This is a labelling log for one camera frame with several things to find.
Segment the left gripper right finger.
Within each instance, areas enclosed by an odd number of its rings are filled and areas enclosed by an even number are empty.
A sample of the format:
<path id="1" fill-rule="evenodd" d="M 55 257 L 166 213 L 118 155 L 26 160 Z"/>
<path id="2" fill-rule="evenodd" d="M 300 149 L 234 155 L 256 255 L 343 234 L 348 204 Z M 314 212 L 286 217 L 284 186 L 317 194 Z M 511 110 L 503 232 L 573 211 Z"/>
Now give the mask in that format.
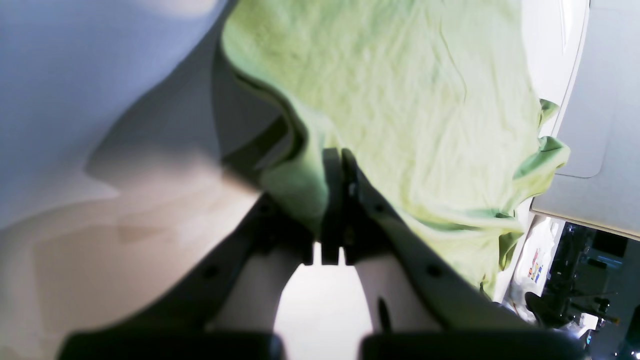
<path id="1" fill-rule="evenodd" d="M 375 189 L 348 149 L 322 152 L 321 262 L 359 276 L 373 331 L 361 360 L 583 360 L 580 342 L 531 325 L 461 278 Z"/>

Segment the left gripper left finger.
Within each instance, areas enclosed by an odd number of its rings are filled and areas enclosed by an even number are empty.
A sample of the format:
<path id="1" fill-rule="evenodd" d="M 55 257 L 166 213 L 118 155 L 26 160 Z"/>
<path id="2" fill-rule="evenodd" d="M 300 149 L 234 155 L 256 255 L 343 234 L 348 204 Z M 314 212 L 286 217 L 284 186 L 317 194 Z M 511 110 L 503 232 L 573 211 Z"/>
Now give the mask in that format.
<path id="1" fill-rule="evenodd" d="M 285 360 L 274 332 L 282 292 L 313 262 L 314 235 L 263 195 L 240 224 L 157 300 L 69 335 L 59 360 Z"/>

